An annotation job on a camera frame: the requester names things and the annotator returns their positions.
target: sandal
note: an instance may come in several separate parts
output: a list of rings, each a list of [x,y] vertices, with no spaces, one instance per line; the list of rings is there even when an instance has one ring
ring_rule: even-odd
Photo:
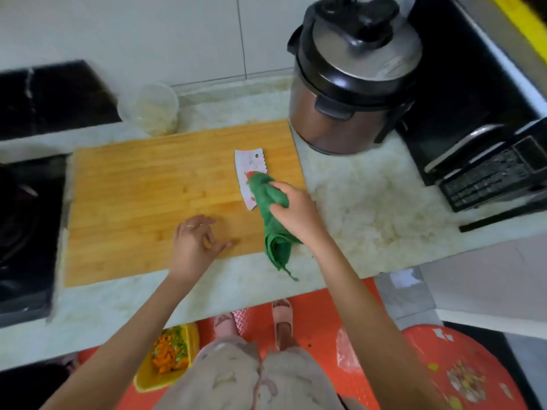
[[[282,301],[286,305],[280,304],[275,305],[274,303]],[[277,343],[277,324],[287,323],[291,327],[291,335],[293,334],[293,306],[288,299],[280,299],[279,301],[272,302],[272,315],[273,315],[273,326],[275,333],[275,345],[279,350],[279,344]]]
[[[213,328],[215,330],[215,339],[229,337],[231,335],[239,335],[234,316],[229,314],[217,315],[213,320]]]

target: wooden cutting board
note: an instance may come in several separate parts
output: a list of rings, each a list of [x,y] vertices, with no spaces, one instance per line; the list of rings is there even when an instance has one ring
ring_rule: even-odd
[[[234,150],[256,148],[273,178],[305,189],[287,120],[77,150],[65,286],[169,268],[173,231],[196,214],[234,242],[221,257],[263,251],[263,221],[245,207],[234,163]]]

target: hand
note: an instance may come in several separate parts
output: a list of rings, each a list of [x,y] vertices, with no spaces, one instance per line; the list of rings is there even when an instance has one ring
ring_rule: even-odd
[[[323,220],[317,211],[315,201],[305,191],[298,190],[287,183],[273,181],[269,185],[283,191],[289,198],[289,207],[279,204],[270,206],[270,213],[311,251],[318,245],[330,241]]]
[[[174,231],[173,264],[168,276],[176,282],[194,286],[209,268],[215,257],[231,246],[229,241],[215,239],[211,224],[215,220],[205,216],[191,217]]]

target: red floor mat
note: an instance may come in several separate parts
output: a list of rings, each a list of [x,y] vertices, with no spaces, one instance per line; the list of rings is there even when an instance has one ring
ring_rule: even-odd
[[[381,303],[372,278],[365,279],[366,286]],[[336,334],[342,323],[332,299],[326,289],[291,298],[294,308],[294,337],[325,370],[338,393],[356,397],[369,410],[379,410],[368,381],[362,374],[346,373],[336,362]],[[264,356],[274,349],[274,321],[270,303],[243,309],[234,313],[241,336],[256,342]],[[198,321],[200,343],[203,347],[214,339],[213,319]],[[80,359],[85,361],[95,351],[82,351]],[[138,393],[133,385],[129,387],[118,410],[149,410],[157,403],[167,389],[151,393]]]

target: white countertop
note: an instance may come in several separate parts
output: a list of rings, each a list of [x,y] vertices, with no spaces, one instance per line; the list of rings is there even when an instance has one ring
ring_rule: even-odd
[[[287,87],[288,79],[281,77],[200,89],[181,101],[181,130],[286,117]],[[143,137],[138,130],[117,123],[11,140],[0,143],[0,162]],[[317,200],[329,232],[362,278],[547,231],[547,212],[543,212],[460,233],[458,225],[514,203],[453,213],[436,187],[423,185],[395,133],[379,148],[350,157],[322,155],[298,137],[295,143],[307,188]],[[64,230],[61,238],[61,253],[66,233]],[[305,247],[293,248],[288,267],[300,282],[275,270],[263,253],[217,260],[177,307],[168,326],[325,287]],[[0,329],[0,370],[104,343],[146,301],[166,273],[160,270],[69,289],[60,287],[62,279],[58,279],[49,318]]]

